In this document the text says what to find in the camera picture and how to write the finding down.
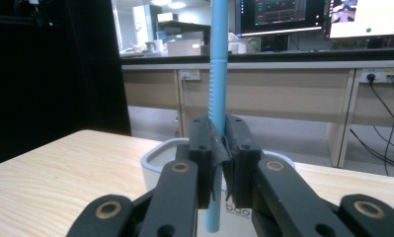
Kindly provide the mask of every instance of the computer monitor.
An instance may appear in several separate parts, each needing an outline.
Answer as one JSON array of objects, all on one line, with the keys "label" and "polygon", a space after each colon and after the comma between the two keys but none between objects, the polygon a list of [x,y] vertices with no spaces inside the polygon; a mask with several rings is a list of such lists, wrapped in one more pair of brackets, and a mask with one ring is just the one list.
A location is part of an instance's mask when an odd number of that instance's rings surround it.
[{"label": "computer monitor", "polygon": [[329,0],[326,38],[394,36],[394,0]]},{"label": "computer monitor", "polygon": [[325,0],[236,0],[236,36],[322,29]]}]

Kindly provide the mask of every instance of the black panel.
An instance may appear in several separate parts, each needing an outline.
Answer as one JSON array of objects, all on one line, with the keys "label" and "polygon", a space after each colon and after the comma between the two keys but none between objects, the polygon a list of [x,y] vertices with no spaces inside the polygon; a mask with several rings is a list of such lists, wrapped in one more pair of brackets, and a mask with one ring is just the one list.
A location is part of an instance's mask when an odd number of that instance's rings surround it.
[{"label": "black panel", "polygon": [[48,2],[55,24],[40,28],[0,1],[0,162],[80,129],[130,134],[111,1],[85,2],[96,34],[73,24],[80,6]]}]

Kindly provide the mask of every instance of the blue plastic rod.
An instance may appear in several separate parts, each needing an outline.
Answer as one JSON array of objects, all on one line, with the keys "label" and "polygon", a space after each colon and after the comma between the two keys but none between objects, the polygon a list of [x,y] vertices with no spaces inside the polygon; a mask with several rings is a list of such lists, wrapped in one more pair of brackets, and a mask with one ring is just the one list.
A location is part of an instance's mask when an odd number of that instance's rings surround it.
[{"label": "blue plastic rod", "polygon": [[[227,0],[212,0],[211,58],[209,73],[208,117],[219,137],[224,135],[228,57]],[[215,201],[211,198],[205,215],[205,229],[214,233],[220,226],[222,167],[215,172]]]}]

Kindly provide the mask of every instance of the power outlet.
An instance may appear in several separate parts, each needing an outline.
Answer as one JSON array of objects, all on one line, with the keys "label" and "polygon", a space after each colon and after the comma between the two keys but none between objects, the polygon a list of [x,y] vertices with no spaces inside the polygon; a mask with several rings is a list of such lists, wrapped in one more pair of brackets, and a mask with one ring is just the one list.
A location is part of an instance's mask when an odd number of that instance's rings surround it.
[{"label": "power outlet", "polygon": [[394,77],[394,68],[363,68],[360,82],[369,83],[367,77],[371,74],[375,76],[373,83],[392,83],[390,76]]},{"label": "power outlet", "polygon": [[200,80],[199,70],[179,70],[179,79],[181,80]]}]

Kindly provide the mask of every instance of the light wood surface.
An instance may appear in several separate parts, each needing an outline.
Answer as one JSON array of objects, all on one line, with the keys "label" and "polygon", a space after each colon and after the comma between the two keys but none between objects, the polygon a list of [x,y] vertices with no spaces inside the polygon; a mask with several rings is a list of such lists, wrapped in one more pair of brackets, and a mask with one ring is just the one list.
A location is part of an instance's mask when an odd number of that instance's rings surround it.
[{"label": "light wood surface", "polygon": [[[83,130],[0,164],[0,236],[64,236],[95,198],[136,199],[140,158],[158,141]],[[365,194],[394,207],[394,178],[296,164],[322,198]]]}]

